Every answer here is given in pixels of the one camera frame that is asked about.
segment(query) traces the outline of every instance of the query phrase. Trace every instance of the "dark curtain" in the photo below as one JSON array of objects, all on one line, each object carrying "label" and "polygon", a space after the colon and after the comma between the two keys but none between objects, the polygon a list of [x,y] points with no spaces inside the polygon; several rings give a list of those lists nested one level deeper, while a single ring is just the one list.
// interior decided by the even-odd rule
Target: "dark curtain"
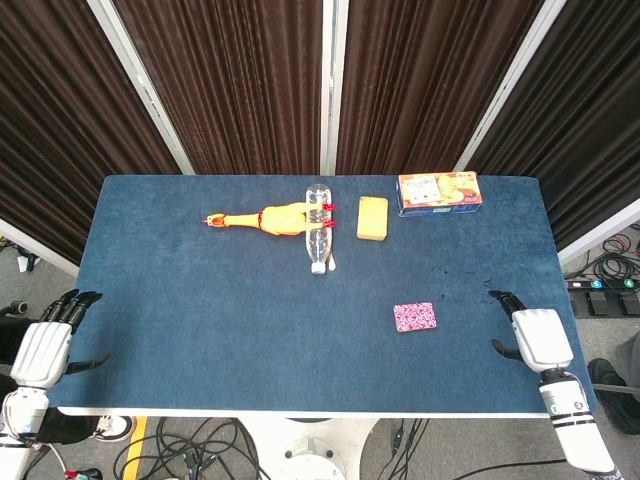
[{"label": "dark curtain", "polygon": [[317,173],[321,0],[116,0],[197,173]]},{"label": "dark curtain", "polygon": [[558,248],[640,198],[640,3],[567,3],[468,166],[540,180]]},{"label": "dark curtain", "polygon": [[541,4],[351,0],[337,173],[451,170]]},{"label": "dark curtain", "polygon": [[86,2],[0,2],[0,217],[78,263],[102,181],[179,173]]}]

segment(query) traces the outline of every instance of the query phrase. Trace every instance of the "yellow floor marking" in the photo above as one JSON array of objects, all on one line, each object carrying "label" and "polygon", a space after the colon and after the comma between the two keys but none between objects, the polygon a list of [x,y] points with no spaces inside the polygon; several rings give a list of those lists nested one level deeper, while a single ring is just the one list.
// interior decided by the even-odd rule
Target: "yellow floor marking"
[{"label": "yellow floor marking", "polygon": [[[129,453],[127,454],[127,462],[132,458],[139,457],[142,454],[142,444],[144,442],[136,441],[144,438],[144,432],[147,428],[147,417],[136,417],[136,429],[131,435],[131,443],[129,444]],[[140,460],[134,460],[127,465],[124,470],[123,480],[136,480],[138,478],[138,467],[140,466]]]}]

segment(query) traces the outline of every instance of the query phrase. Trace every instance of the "white sneaker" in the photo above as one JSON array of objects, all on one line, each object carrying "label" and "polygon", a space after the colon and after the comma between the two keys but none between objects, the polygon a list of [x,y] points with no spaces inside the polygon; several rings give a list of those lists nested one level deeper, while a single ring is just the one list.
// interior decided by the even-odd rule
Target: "white sneaker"
[{"label": "white sneaker", "polygon": [[98,420],[93,438],[101,442],[119,442],[129,438],[136,428],[136,417],[104,415]]}]

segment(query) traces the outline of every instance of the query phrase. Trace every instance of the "bottle cap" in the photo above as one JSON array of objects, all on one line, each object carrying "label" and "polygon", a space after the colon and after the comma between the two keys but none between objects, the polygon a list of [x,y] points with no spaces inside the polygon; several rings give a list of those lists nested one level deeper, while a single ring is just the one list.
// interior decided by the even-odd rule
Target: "bottle cap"
[{"label": "bottle cap", "polygon": [[313,262],[311,264],[311,273],[324,273],[327,271],[327,267],[324,262]]}]

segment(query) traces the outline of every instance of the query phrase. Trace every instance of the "white pole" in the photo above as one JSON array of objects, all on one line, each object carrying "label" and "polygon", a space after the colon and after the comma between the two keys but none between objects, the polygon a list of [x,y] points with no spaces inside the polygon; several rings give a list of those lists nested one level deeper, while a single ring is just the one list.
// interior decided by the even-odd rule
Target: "white pole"
[{"label": "white pole", "polygon": [[540,8],[538,15],[531,24],[529,32],[527,32],[527,35],[524,37],[516,56],[513,57],[511,66],[509,66],[507,73],[502,79],[502,83],[498,87],[493,100],[491,100],[489,107],[484,112],[482,120],[478,123],[476,131],[473,132],[473,135],[460,155],[456,166],[453,167],[454,171],[461,172],[467,168],[467,165],[473,158],[474,153],[476,153],[476,150],[482,143],[482,140],[498,117],[500,110],[502,110],[502,107],[509,98],[509,95],[511,95],[513,88],[518,83],[518,80],[520,80],[522,73],[527,68],[527,65],[529,65],[531,58],[538,50],[542,40],[544,40],[544,37],[547,35],[547,32],[551,28],[551,25],[553,25],[553,22],[555,22],[565,3],[566,0],[546,0]]},{"label": "white pole", "polygon": [[640,220],[640,198],[560,250],[558,252],[560,265],[579,257],[638,220]]},{"label": "white pole", "polygon": [[336,173],[348,18],[349,0],[323,1],[320,175]]},{"label": "white pole", "polygon": [[78,276],[79,267],[76,264],[70,262],[2,218],[0,218],[0,233],[12,242],[29,250],[31,253],[35,253],[46,262],[67,272],[69,275],[73,277]]},{"label": "white pole", "polygon": [[113,2],[111,0],[87,0],[87,3],[127,72],[151,120],[173,155],[178,168],[185,175],[194,175],[195,171],[189,162],[187,152],[173,128],[173,123],[171,123],[169,115],[160,101],[151,78],[147,74],[147,69],[144,67]]}]

